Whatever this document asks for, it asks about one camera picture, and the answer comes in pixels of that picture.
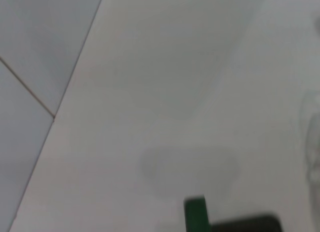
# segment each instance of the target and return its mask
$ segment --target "green object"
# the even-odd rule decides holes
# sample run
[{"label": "green object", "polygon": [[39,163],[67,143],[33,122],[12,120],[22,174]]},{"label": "green object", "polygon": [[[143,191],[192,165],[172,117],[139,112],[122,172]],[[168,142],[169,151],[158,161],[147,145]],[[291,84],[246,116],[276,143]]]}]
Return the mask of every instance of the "green object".
[{"label": "green object", "polygon": [[211,232],[204,197],[185,200],[184,208],[186,232]]}]

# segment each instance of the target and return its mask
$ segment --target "white surface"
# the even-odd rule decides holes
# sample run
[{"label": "white surface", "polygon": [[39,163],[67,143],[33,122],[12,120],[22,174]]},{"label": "white surface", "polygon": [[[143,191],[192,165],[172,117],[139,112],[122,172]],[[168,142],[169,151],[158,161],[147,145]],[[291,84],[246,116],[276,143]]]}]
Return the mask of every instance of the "white surface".
[{"label": "white surface", "polygon": [[181,232],[197,194],[212,222],[314,231],[298,117],[319,5],[103,0],[11,232]]},{"label": "white surface", "polygon": [[52,117],[0,62],[0,231],[8,231]]},{"label": "white surface", "polygon": [[0,56],[55,114],[100,0],[0,0]]}]

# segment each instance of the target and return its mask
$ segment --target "white tile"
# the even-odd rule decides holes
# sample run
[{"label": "white tile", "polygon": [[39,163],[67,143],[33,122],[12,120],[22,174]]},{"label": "white tile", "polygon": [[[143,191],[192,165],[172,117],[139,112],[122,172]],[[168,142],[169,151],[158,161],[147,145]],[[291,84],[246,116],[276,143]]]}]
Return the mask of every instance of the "white tile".
[{"label": "white tile", "polygon": [[274,212],[314,231],[299,111],[320,0],[103,0],[12,227],[185,231]]},{"label": "white tile", "polygon": [[0,56],[56,113],[100,0],[0,0]]},{"label": "white tile", "polygon": [[8,231],[52,124],[0,62],[0,231]]}]

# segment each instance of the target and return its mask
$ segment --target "tile grout line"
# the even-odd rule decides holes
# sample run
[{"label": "tile grout line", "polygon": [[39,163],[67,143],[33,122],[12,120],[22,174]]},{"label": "tile grout line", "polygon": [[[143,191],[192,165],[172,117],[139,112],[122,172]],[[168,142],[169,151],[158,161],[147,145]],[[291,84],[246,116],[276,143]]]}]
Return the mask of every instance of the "tile grout line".
[{"label": "tile grout line", "polygon": [[14,72],[14,70],[8,65],[8,63],[5,62],[5,60],[0,56],[0,62],[2,62],[5,67],[12,73],[12,75],[22,84],[22,86],[36,99],[38,103],[52,116],[52,118],[55,118],[55,115],[53,112],[50,111],[50,109],[34,94],[34,92],[22,81],[22,79]]},{"label": "tile grout line", "polygon": [[10,232],[10,230],[12,229],[12,226],[13,226],[15,220],[17,219],[18,211],[19,211],[20,206],[21,206],[21,204],[22,204],[22,201],[23,201],[23,199],[24,199],[24,197],[25,197],[26,190],[28,189],[28,186],[29,186],[29,183],[30,183],[30,181],[31,181],[33,172],[34,172],[35,169],[36,169],[37,163],[38,163],[38,161],[39,161],[39,159],[40,159],[42,150],[43,150],[43,148],[44,148],[44,146],[45,146],[45,143],[46,143],[46,141],[47,141],[48,135],[49,135],[49,133],[50,133],[50,131],[51,131],[51,128],[52,128],[53,124],[54,124],[54,120],[52,121],[52,123],[51,123],[51,125],[50,125],[50,127],[49,127],[49,130],[48,130],[47,133],[46,133],[46,137],[45,137],[45,139],[44,139],[44,141],[43,141],[43,143],[42,143],[40,152],[39,152],[39,154],[38,154],[37,157],[36,157],[36,160],[35,160],[35,163],[34,163],[34,165],[33,165],[31,174],[29,175],[29,178],[28,178],[28,180],[27,180],[27,182],[26,182],[26,185],[25,185],[25,187],[24,187],[24,191],[23,191],[22,196],[21,196],[21,198],[20,198],[19,204],[18,204],[18,206],[17,206],[17,208],[16,208],[16,210],[15,210],[14,218],[12,219],[11,224],[10,224],[10,226],[9,226],[9,230],[8,230],[7,232]]}]

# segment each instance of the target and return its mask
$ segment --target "black object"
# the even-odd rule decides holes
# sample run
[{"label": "black object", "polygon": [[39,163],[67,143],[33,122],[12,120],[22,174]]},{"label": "black object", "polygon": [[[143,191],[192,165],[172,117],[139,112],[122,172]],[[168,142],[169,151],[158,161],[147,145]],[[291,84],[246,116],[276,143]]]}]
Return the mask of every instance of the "black object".
[{"label": "black object", "polygon": [[279,219],[270,214],[213,224],[211,232],[283,232]]}]

